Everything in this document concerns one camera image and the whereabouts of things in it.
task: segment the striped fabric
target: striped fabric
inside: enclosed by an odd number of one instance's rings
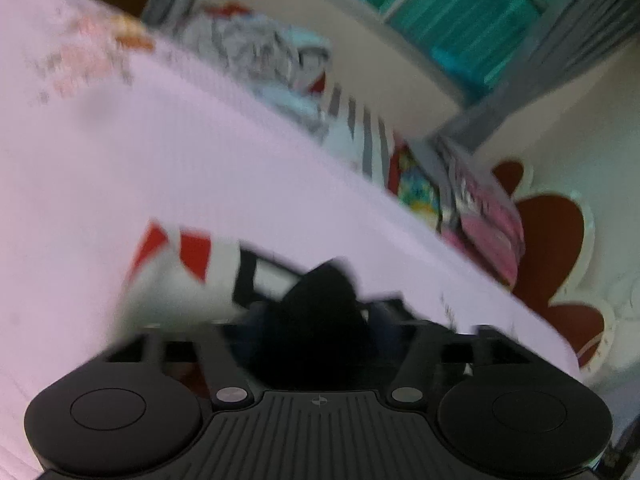
[[[351,138],[362,154],[362,174],[377,186],[386,188],[389,161],[396,145],[393,129],[330,78],[322,95],[322,109],[347,124]]]

